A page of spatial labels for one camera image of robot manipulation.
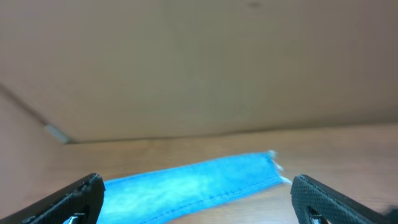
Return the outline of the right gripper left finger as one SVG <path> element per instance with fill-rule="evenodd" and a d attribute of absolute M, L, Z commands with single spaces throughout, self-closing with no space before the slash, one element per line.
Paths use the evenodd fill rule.
<path fill-rule="evenodd" d="M 1 224 L 95 224 L 103 206 L 104 192 L 102 177 L 92 173 L 1 219 Z"/>

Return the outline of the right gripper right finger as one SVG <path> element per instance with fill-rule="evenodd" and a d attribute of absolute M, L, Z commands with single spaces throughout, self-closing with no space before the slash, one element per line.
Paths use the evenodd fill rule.
<path fill-rule="evenodd" d="M 382 215 L 308 175 L 294 178 L 290 194 L 300 224 L 397 223 L 397 208 Z"/>

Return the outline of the light blue jeans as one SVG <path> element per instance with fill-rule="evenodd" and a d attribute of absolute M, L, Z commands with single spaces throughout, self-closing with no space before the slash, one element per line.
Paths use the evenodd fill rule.
<path fill-rule="evenodd" d="M 288 182 L 275 151 L 107 180 L 98 223 L 165 223 Z"/>

